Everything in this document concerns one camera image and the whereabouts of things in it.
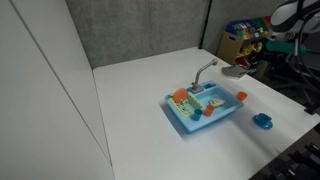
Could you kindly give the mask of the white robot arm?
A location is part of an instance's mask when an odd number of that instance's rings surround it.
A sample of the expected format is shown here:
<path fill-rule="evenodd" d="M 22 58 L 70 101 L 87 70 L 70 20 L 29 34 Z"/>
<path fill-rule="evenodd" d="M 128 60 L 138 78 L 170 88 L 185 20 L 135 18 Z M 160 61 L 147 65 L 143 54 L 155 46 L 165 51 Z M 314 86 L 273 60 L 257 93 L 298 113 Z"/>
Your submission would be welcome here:
<path fill-rule="evenodd" d="M 320 0 L 286 0 L 272 13 L 267 38 L 272 41 L 294 39 L 299 32 L 320 31 Z"/>

